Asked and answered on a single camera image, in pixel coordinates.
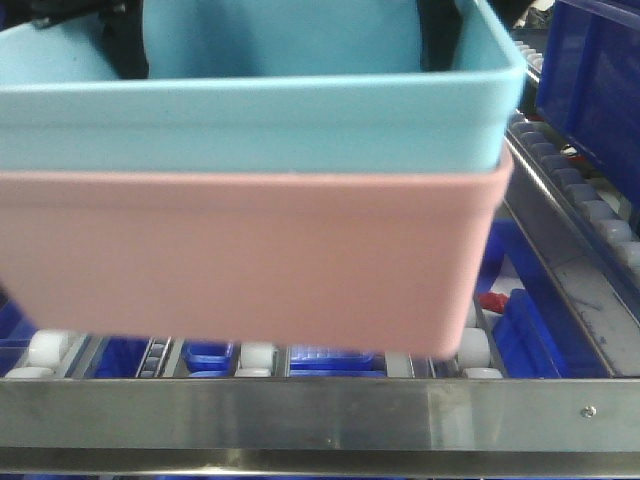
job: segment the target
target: light blue plastic bin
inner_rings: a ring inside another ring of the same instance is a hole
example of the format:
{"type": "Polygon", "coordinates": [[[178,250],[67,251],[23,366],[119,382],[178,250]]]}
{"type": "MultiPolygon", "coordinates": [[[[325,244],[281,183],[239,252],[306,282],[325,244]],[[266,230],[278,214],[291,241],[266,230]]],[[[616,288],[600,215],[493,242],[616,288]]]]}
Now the light blue plastic bin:
{"type": "Polygon", "coordinates": [[[491,171],[525,65],[458,6],[444,73],[418,70],[415,0],[147,0],[148,81],[116,80],[96,16],[9,29],[0,169],[491,171]]]}

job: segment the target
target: metal bar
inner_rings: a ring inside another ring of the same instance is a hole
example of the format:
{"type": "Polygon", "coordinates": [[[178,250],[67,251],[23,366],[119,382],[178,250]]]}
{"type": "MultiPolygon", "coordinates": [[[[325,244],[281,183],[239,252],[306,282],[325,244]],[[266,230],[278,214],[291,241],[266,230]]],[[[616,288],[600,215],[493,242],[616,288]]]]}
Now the metal bar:
{"type": "Polygon", "coordinates": [[[640,476],[640,380],[5,380],[0,410],[2,471],[640,476]]]}
{"type": "Polygon", "coordinates": [[[507,141],[515,160],[511,213],[609,374],[640,376],[637,285],[517,139],[507,141]]]}
{"type": "Polygon", "coordinates": [[[384,361],[389,378],[414,378],[411,357],[404,353],[385,352],[384,361]]]}
{"type": "Polygon", "coordinates": [[[491,366],[493,368],[497,368],[502,373],[503,377],[508,377],[507,368],[502,361],[502,356],[500,356],[500,350],[498,349],[498,345],[496,344],[495,338],[493,338],[493,333],[491,332],[491,328],[489,323],[487,322],[486,317],[484,316],[484,311],[482,307],[478,303],[476,299],[473,301],[473,305],[476,309],[477,316],[477,325],[479,328],[482,328],[485,332],[487,332],[487,339],[489,340],[489,349],[491,350],[491,366]]]}
{"type": "Polygon", "coordinates": [[[278,346],[275,354],[273,376],[288,377],[291,364],[291,347],[278,346]]]}
{"type": "Polygon", "coordinates": [[[0,466],[14,472],[113,472],[123,475],[317,475],[420,478],[634,478],[635,453],[385,452],[317,450],[3,449],[0,466]]]}
{"type": "Polygon", "coordinates": [[[87,343],[87,346],[83,350],[76,362],[75,368],[69,375],[71,378],[83,379],[93,378],[93,375],[98,368],[102,353],[109,343],[109,338],[92,336],[87,343]]]}
{"type": "Polygon", "coordinates": [[[65,378],[73,375],[73,371],[80,361],[82,352],[89,344],[89,338],[89,335],[86,334],[78,335],[78,338],[73,341],[71,348],[69,348],[69,351],[62,359],[62,362],[60,363],[58,368],[56,368],[55,374],[53,376],[54,378],[65,378]]]}
{"type": "Polygon", "coordinates": [[[173,341],[173,346],[171,347],[171,352],[169,352],[169,357],[164,366],[164,370],[162,371],[162,377],[174,377],[176,376],[178,367],[181,361],[182,347],[184,346],[184,339],[177,338],[173,341]]]}

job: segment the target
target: red object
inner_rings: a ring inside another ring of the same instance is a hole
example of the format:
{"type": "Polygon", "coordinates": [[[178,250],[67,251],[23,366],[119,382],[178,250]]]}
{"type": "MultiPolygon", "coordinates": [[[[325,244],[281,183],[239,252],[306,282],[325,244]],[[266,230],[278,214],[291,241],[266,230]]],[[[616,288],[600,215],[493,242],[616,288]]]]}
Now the red object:
{"type": "Polygon", "coordinates": [[[490,310],[492,312],[502,314],[504,313],[505,305],[509,301],[509,297],[504,293],[487,292],[480,294],[478,296],[478,301],[484,310],[490,310]]]}

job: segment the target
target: white roller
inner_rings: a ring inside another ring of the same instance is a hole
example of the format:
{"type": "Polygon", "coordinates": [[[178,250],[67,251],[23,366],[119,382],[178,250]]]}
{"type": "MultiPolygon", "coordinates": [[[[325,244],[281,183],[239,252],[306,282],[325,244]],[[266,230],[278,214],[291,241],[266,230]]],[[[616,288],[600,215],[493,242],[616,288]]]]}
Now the white roller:
{"type": "Polygon", "coordinates": [[[533,65],[535,68],[537,68],[538,70],[542,70],[542,66],[544,65],[544,57],[540,57],[540,58],[535,58],[532,62],[531,65],[533,65]]]}
{"type": "Polygon", "coordinates": [[[541,53],[538,53],[538,52],[530,53],[529,55],[527,55],[527,62],[533,63],[538,58],[542,58],[542,54],[541,53]]]}
{"type": "Polygon", "coordinates": [[[235,373],[236,377],[270,377],[271,370],[268,368],[239,368],[235,373]]]}
{"type": "Polygon", "coordinates": [[[462,371],[465,378],[486,379],[486,378],[504,378],[502,372],[497,368],[465,368],[462,371]]]}
{"type": "Polygon", "coordinates": [[[9,370],[5,378],[50,378],[53,370],[45,367],[21,367],[9,370]]]}
{"type": "Polygon", "coordinates": [[[461,370],[488,367],[491,363],[491,351],[486,332],[481,328],[465,328],[456,357],[461,370]]]}
{"type": "Polygon", "coordinates": [[[600,200],[598,192],[588,183],[575,183],[573,185],[567,185],[565,189],[571,199],[576,202],[586,202],[588,200],[600,200]]]}
{"type": "Polygon", "coordinates": [[[66,330],[39,330],[29,342],[27,363],[55,369],[71,347],[74,334],[66,330]]]}
{"type": "Polygon", "coordinates": [[[241,368],[266,368],[273,370],[273,355],[276,346],[272,343],[247,342],[240,347],[241,368]]]}
{"type": "Polygon", "coordinates": [[[630,242],[634,239],[633,231],[627,222],[619,219],[599,220],[596,223],[600,235],[607,242],[616,245],[621,242],[630,242]]]}
{"type": "Polygon", "coordinates": [[[471,302],[471,307],[467,312],[467,320],[464,323],[465,327],[475,327],[478,324],[478,314],[476,313],[476,306],[471,302]]]}
{"type": "Polygon", "coordinates": [[[631,269],[640,268],[640,242],[621,242],[615,250],[625,265],[631,269]]]}
{"type": "Polygon", "coordinates": [[[580,204],[580,210],[590,221],[613,219],[616,212],[604,200],[587,200],[580,204]]]}

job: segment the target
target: blue storage bin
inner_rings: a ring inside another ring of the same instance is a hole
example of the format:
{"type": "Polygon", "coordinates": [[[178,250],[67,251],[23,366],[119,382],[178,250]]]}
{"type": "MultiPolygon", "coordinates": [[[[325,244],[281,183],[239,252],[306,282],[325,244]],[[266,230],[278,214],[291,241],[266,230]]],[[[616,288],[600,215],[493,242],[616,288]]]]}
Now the blue storage bin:
{"type": "Polygon", "coordinates": [[[28,347],[35,332],[36,328],[14,302],[9,301],[0,308],[0,347],[28,347]]]}
{"type": "Polygon", "coordinates": [[[203,370],[201,372],[193,372],[189,375],[189,378],[218,378],[228,376],[228,370],[203,370]]]}
{"type": "Polygon", "coordinates": [[[640,5],[558,0],[537,106],[640,207],[640,5]]]}
{"type": "Polygon", "coordinates": [[[380,370],[290,370],[290,377],[386,377],[380,370]]]}
{"type": "Polygon", "coordinates": [[[2,169],[491,171],[525,61],[486,0],[457,4],[436,73],[415,0],[145,1],[150,81],[116,81],[96,15],[9,29],[2,169]]]}
{"type": "Polygon", "coordinates": [[[291,347],[293,370],[371,370],[374,353],[349,352],[307,345],[291,347]]]}
{"type": "Polygon", "coordinates": [[[190,372],[216,370],[227,373],[233,350],[232,343],[185,342],[182,357],[190,372]]]}
{"type": "Polygon", "coordinates": [[[567,366],[524,290],[513,290],[493,337],[511,378],[562,378],[567,366]]]}
{"type": "Polygon", "coordinates": [[[482,263],[480,264],[480,271],[478,272],[476,293],[486,293],[491,290],[498,275],[500,275],[504,257],[502,242],[495,227],[492,226],[484,250],[484,256],[482,257],[482,263]]]}
{"type": "Polygon", "coordinates": [[[147,349],[148,340],[114,337],[102,353],[95,378],[132,378],[147,349]]]}
{"type": "Polygon", "coordinates": [[[26,347],[0,347],[0,377],[4,377],[20,360],[26,347]]]}

